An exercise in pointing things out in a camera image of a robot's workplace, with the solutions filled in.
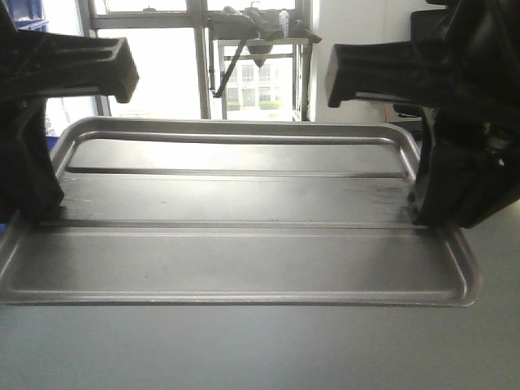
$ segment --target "aluminum tray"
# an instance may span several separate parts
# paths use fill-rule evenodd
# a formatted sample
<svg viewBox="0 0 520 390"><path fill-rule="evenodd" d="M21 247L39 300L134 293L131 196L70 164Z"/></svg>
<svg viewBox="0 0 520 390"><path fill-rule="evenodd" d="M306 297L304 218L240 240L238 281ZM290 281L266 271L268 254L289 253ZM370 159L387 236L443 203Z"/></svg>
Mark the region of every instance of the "aluminum tray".
<svg viewBox="0 0 520 390"><path fill-rule="evenodd" d="M10 304L466 306L457 227L410 223L392 126L87 119L58 142L63 214L0 242Z"/></svg>

